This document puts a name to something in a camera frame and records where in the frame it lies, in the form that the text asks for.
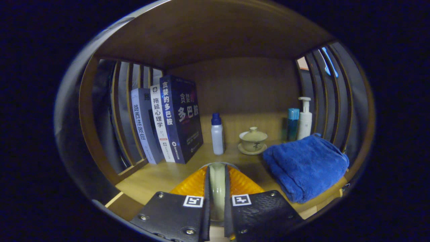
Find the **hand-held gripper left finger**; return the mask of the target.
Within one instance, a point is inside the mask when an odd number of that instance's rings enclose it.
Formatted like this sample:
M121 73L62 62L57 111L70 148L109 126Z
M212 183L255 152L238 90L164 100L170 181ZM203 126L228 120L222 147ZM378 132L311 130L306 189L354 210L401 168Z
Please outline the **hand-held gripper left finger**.
M131 224L173 242L209 241L210 172L198 169L170 193L158 191Z

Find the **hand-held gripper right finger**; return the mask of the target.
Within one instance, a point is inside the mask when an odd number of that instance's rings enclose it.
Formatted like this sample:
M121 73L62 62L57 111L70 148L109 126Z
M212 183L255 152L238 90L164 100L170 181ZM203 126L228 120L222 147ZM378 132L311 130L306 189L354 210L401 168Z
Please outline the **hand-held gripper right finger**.
M246 175L225 166L225 236L233 242L280 242L304 219L277 190L257 190Z

